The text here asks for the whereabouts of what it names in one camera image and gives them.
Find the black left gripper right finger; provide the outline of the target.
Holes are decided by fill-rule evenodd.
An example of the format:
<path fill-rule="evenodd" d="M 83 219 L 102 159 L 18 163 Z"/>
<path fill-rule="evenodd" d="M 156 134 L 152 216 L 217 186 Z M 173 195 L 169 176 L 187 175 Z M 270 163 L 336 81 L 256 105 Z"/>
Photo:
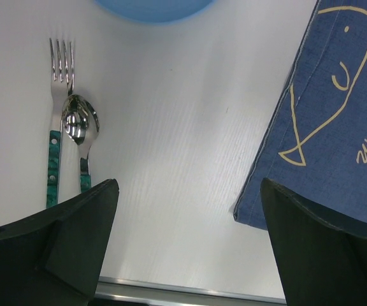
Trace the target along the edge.
<path fill-rule="evenodd" d="M 288 305 L 367 305 L 367 223 L 264 178 L 266 226 Z"/>

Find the fork with green handle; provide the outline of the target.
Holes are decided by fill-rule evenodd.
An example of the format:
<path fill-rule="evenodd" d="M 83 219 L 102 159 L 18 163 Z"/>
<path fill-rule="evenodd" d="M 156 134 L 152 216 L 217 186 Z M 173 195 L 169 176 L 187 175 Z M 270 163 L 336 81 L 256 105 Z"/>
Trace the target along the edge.
<path fill-rule="evenodd" d="M 58 204 L 61 165 L 62 109 L 73 93 L 75 63 L 72 42 L 49 39 L 51 60 L 52 120 L 49 130 L 46 207 Z"/>

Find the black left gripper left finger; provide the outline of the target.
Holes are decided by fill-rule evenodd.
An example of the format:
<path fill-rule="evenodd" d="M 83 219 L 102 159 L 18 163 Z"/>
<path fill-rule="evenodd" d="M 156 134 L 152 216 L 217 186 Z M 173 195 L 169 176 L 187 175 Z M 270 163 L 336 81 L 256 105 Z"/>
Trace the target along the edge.
<path fill-rule="evenodd" d="M 0 226 L 0 305 L 88 305 L 119 199 L 107 179 L 88 191 Z"/>

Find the spoon with green handle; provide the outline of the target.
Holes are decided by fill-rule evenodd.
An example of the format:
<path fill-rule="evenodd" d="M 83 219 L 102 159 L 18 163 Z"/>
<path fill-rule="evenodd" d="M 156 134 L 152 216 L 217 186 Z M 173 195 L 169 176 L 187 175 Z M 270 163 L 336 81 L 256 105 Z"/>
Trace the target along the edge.
<path fill-rule="evenodd" d="M 62 123 L 66 134 L 78 147 L 80 192 L 84 193 L 92 187 L 89 152 L 99 135 L 97 112 L 84 97 L 72 94 L 65 101 Z"/>

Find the blue fish-print placemat cloth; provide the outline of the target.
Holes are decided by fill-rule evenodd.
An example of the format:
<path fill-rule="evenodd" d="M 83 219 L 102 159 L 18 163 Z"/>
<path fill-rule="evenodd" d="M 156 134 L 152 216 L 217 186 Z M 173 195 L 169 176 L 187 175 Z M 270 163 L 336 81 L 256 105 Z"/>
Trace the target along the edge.
<path fill-rule="evenodd" d="M 234 207 L 265 229 L 268 178 L 367 222 L 367 1 L 317 1 Z"/>

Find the light blue plastic plate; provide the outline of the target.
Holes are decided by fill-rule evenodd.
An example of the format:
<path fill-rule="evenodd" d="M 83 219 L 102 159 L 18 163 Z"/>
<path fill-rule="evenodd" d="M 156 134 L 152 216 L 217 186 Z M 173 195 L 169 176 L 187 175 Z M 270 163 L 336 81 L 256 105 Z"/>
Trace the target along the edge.
<path fill-rule="evenodd" d="M 98 0 L 100 7 L 114 15 L 149 24 L 182 20 L 200 13 L 214 3 L 212 0 Z"/>

